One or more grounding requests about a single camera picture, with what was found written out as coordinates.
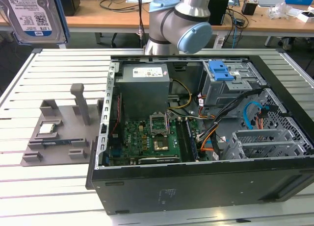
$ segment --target sticker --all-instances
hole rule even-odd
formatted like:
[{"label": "sticker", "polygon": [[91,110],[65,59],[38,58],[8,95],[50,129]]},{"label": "sticker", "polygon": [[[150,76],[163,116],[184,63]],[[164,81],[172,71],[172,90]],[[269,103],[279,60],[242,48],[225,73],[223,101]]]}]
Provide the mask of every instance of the sticker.
[{"label": "sticker", "polygon": [[177,189],[163,189],[159,191],[158,194],[158,203],[165,205],[174,201],[174,196],[176,195]]},{"label": "sticker", "polygon": [[55,142],[43,143],[44,145],[55,145]]},{"label": "sticker", "polygon": [[239,72],[230,72],[230,75],[240,75]]},{"label": "sticker", "polygon": [[212,156],[216,161],[219,160],[219,156],[214,151],[212,152]]},{"label": "sticker", "polygon": [[201,107],[204,107],[204,99],[198,99],[198,103]]},{"label": "sticker", "polygon": [[22,30],[30,36],[49,36],[52,28],[38,0],[8,0]]},{"label": "sticker", "polygon": [[226,137],[225,136],[221,136],[220,137],[220,142],[219,143],[223,143],[223,142],[226,142],[227,140],[226,140]]},{"label": "sticker", "polygon": [[134,68],[133,77],[163,77],[162,68]]}]

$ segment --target hard drive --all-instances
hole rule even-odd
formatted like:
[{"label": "hard drive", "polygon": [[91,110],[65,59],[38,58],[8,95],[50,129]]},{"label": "hard drive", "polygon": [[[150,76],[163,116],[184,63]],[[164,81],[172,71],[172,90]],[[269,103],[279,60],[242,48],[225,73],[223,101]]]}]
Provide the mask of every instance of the hard drive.
[{"label": "hard drive", "polygon": [[68,42],[60,0],[0,0],[19,44]]}]

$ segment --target floor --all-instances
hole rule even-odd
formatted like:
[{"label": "floor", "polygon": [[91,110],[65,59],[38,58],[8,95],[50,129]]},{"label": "floor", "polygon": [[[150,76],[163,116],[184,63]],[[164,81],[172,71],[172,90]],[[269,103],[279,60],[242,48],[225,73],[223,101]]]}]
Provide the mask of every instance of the floor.
[{"label": "floor", "polygon": [[[71,33],[70,43],[68,48],[110,48],[111,38],[113,33],[104,33],[101,44],[96,44],[94,33]],[[239,42],[237,48],[239,49],[264,49],[266,37],[244,36]],[[278,48],[278,38],[272,41],[270,48]],[[135,34],[119,33],[115,39],[117,48],[138,48],[138,36]],[[210,40],[207,48],[212,48],[214,44],[214,37]],[[232,45],[226,43],[224,48],[231,48]],[[4,40],[0,44],[0,95],[10,84],[15,74],[22,67],[23,63],[31,53],[33,48],[58,48],[56,45],[44,46],[20,46],[15,41],[7,42]],[[313,57],[313,52],[309,52],[308,45],[302,38],[296,38],[293,51],[289,55],[298,63],[303,69],[306,68],[310,59]],[[314,75],[314,62],[307,70],[310,76]]]}]

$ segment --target desk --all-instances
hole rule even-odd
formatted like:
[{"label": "desk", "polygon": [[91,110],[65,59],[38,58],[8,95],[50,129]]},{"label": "desk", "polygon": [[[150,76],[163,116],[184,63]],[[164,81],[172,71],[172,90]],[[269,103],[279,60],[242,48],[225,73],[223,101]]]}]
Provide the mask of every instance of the desk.
[{"label": "desk", "polygon": [[[141,50],[46,49],[26,60],[0,98],[1,226],[64,226],[69,222],[75,226],[235,226],[235,219],[239,218],[252,221],[246,226],[299,226],[314,222],[314,184],[287,202],[108,217],[96,192],[85,189],[87,164],[21,167],[23,152],[41,114],[42,100],[55,99],[58,106],[74,105],[74,96],[69,92],[71,84],[84,83],[87,103],[96,104],[105,94],[110,56],[123,54],[139,55]],[[273,49],[203,50],[200,54],[258,54],[287,88],[297,87],[297,96],[303,88],[312,90],[313,80],[286,54]],[[300,75],[285,76],[291,70]]]},{"label": "desk", "polygon": [[[122,8],[134,5],[134,3],[113,3],[111,8]],[[149,4],[143,6],[142,19],[145,32],[149,32]],[[296,5],[300,9],[307,9],[307,6]],[[233,7],[240,12],[241,7]],[[295,36],[295,37],[314,37],[314,25],[306,24],[297,18],[289,17],[286,19],[271,20],[266,14],[267,8],[257,7],[253,16],[247,16],[250,23],[243,31],[242,35],[251,36]],[[99,7],[97,0],[81,0],[80,7],[73,17],[67,17],[70,32],[117,32],[117,33],[136,33],[138,31],[139,16],[138,12],[116,13]],[[225,16],[222,26],[212,26],[213,33],[218,38],[223,38],[231,29],[231,19]],[[0,31],[9,31],[12,28],[0,17]]]}]

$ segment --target metal slotted table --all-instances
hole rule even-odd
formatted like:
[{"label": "metal slotted table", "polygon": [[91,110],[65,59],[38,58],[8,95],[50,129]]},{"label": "metal slotted table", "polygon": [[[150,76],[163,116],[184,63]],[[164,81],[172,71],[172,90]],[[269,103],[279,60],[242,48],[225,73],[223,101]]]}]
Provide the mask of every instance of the metal slotted table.
[{"label": "metal slotted table", "polygon": [[[84,83],[88,104],[104,97],[111,55],[140,50],[42,50],[32,53],[0,98],[0,225],[236,225],[314,223],[314,184],[287,202],[107,216],[95,191],[85,189],[88,164],[21,167],[43,99],[74,105],[72,83]],[[314,119],[314,82],[275,50],[203,50],[200,54],[260,55]]]}]

